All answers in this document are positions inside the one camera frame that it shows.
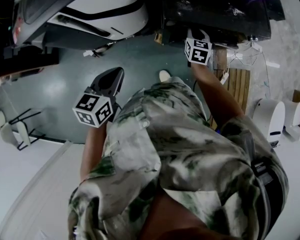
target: forearm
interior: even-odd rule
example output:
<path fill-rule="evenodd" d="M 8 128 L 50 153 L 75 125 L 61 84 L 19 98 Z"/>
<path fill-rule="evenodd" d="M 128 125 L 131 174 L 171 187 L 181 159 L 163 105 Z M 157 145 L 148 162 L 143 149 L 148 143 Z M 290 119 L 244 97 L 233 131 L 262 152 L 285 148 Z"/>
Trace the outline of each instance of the forearm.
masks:
<path fill-rule="evenodd" d="M 80 179 L 83 181 L 89 172 L 100 162 L 107 137 L 107 123 L 100 128 L 91 127 L 85 139 L 80 167 Z"/>
<path fill-rule="evenodd" d="M 244 112 L 207 66 L 191 63 L 193 74 L 210 112 L 219 127 Z"/>

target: cable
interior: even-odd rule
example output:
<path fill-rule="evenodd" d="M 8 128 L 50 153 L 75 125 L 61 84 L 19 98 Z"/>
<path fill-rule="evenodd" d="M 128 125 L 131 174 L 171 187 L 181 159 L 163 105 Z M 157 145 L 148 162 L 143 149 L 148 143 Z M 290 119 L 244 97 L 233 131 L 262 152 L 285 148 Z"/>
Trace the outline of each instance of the cable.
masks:
<path fill-rule="evenodd" d="M 209 122 L 209 121 L 210 121 L 211 117 L 212 117 L 212 114 L 210 113 L 210 116 L 209 116 L 209 119 L 207 120 L 207 122 Z"/>
<path fill-rule="evenodd" d="M 252 66 L 256 63 L 256 61 L 257 61 L 257 59 L 258 59 L 258 57 L 256 57 L 255 60 L 254 60 L 254 62 L 253 62 L 252 64 L 245 64 L 245 63 L 243 63 L 243 62 L 237 57 L 236 52 L 234 52 L 234 55 L 235 55 L 235 57 L 242 63 L 242 65 L 250 66 L 250 67 L 252 67 Z"/>
<path fill-rule="evenodd" d="M 244 52 L 246 52 L 246 51 L 249 51 L 251 48 L 252 48 L 252 46 L 250 46 L 248 49 L 241 50 L 240 53 L 244 53 Z M 232 55 L 232 56 L 230 56 L 230 57 L 227 57 L 227 58 L 232 58 L 232 57 L 234 57 L 235 55 L 236 55 L 236 51 L 234 50 L 234 55 Z"/>
<path fill-rule="evenodd" d="M 192 87 L 193 92 L 195 92 L 196 83 L 197 83 L 197 80 L 194 81 L 194 84 L 193 84 L 193 87 Z"/>
<path fill-rule="evenodd" d="M 230 64 L 231 64 L 231 62 L 233 62 L 235 59 L 236 59 L 236 58 L 233 58 L 233 59 L 229 62 L 228 68 L 227 68 L 227 70 L 226 70 L 227 73 L 229 73 L 229 69 L 230 69 Z"/>
<path fill-rule="evenodd" d="M 269 82 L 269 74 L 268 74 L 268 67 L 267 67 L 267 61 L 264 52 L 262 52 L 262 56 L 264 59 L 264 64 L 265 64 L 265 70 L 266 70 L 266 77 L 268 78 L 268 88 L 269 88 L 269 95 L 271 99 L 271 90 L 270 90 L 270 82 Z"/>
<path fill-rule="evenodd" d="M 251 58 L 251 57 L 259 56 L 259 55 L 261 55 L 261 54 L 262 54 L 262 52 L 260 52 L 260 53 L 258 53 L 258 54 L 255 54 L 255 55 L 251 55 L 251 56 L 241 56 L 241 57 L 237 57 L 237 58 L 238 58 L 238 59 L 240 59 L 240 58 Z"/>

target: green and white patterned shirt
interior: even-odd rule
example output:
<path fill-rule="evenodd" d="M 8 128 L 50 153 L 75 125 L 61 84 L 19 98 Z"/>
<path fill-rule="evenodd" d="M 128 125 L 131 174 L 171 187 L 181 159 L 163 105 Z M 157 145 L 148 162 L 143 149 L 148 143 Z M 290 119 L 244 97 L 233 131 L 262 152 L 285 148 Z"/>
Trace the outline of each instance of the green and white patterned shirt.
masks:
<path fill-rule="evenodd" d="M 258 159 L 271 176 L 255 175 L 252 161 Z M 155 84 L 124 106 L 108 130 L 101 162 L 71 195 L 69 239 L 136 240 L 158 184 L 209 229 L 264 239 L 272 226 L 263 183 L 274 178 L 282 191 L 276 190 L 280 214 L 288 179 L 252 121 L 233 118 L 218 134 L 187 85 Z"/>

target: white sneaker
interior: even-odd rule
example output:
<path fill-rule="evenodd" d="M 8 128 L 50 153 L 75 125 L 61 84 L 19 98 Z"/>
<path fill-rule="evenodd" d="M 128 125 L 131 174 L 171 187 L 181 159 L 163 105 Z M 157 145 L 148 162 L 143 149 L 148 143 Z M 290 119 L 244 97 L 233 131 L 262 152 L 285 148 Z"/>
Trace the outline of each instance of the white sneaker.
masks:
<path fill-rule="evenodd" d="M 167 81 L 170 77 L 171 77 L 171 75 L 166 70 L 161 70 L 159 72 L 159 79 L 160 79 L 161 83 Z"/>

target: black and white tag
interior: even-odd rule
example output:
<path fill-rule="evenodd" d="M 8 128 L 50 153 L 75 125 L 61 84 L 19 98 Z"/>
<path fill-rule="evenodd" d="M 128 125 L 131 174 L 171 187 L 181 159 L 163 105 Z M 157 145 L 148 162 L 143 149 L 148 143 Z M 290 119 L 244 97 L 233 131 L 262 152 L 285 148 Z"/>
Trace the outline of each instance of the black and white tag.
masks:
<path fill-rule="evenodd" d="M 84 94 L 75 107 L 81 110 L 92 111 L 98 100 L 99 98 L 96 96 Z"/>
<path fill-rule="evenodd" d="M 78 115 L 79 120 L 82 123 L 89 124 L 89 125 L 92 125 L 92 126 L 96 126 L 93 119 L 92 119 L 92 117 L 91 117 L 91 115 L 86 114 L 86 113 L 82 113 L 82 112 L 79 112 L 79 111 L 76 111 L 76 114 Z"/>
<path fill-rule="evenodd" d="M 204 41 L 194 40 L 194 46 L 209 50 L 208 43 Z"/>
<path fill-rule="evenodd" d="M 99 125 L 101 125 L 110 114 L 111 114 L 110 102 L 107 102 L 95 113 Z"/>
<path fill-rule="evenodd" d="M 186 41 L 184 52 L 188 58 L 190 56 L 190 50 L 191 50 L 190 44 L 188 43 L 188 41 Z"/>
<path fill-rule="evenodd" d="M 195 48 L 193 49 L 192 58 L 191 58 L 193 62 L 206 63 L 207 59 L 208 59 L 207 50 L 199 50 Z"/>

